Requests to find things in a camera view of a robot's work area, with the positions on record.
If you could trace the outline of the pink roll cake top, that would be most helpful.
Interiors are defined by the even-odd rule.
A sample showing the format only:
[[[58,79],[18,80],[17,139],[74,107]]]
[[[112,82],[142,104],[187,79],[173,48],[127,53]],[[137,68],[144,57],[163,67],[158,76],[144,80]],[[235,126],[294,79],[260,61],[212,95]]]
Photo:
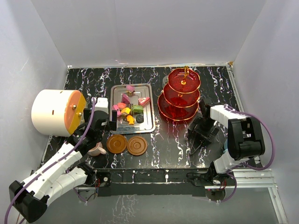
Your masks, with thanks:
[[[126,89],[127,89],[127,91],[129,91],[129,92],[134,92],[134,91],[135,91],[135,88],[134,88],[133,86],[131,86],[131,85],[127,85],[127,86],[126,86]]]

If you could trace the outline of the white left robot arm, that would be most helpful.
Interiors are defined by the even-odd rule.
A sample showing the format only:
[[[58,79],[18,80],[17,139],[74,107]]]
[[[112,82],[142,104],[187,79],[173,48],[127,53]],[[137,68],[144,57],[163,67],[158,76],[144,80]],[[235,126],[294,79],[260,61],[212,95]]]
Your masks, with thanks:
[[[116,130],[117,111],[107,114],[85,109],[84,112],[87,121],[77,127],[54,156],[30,177],[9,185],[10,205],[5,223],[8,223],[11,208],[15,208],[23,220],[33,223],[64,193],[82,184],[95,184],[97,178],[91,167],[84,163],[70,167],[102,141],[104,132]]]

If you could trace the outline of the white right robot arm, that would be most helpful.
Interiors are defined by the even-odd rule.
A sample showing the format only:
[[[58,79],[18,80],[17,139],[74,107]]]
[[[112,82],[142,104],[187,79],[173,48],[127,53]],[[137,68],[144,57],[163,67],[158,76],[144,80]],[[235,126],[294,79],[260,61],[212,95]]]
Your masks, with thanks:
[[[212,104],[208,99],[200,100],[199,108],[201,115],[188,127],[188,138],[192,144],[190,155],[213,142],[219,132],[216,123],[227,129],[227,142],[223,146],[223,154],[211,162],[206,173],[188,174],[189,179],[219,185],[228,178],[227,173],[234,167],[264,154],[264,139],[258,119],[242,114],[227,104]]]

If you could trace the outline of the red three-tier cake stand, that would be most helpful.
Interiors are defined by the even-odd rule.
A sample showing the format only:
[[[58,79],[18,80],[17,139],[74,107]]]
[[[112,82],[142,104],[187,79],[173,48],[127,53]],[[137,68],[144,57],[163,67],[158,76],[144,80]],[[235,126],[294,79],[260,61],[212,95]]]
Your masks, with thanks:
[[[188,66],[172,70],[157,100],[160,113],[173,121],[194,117],[199,108],[200,85],[199,74]]]

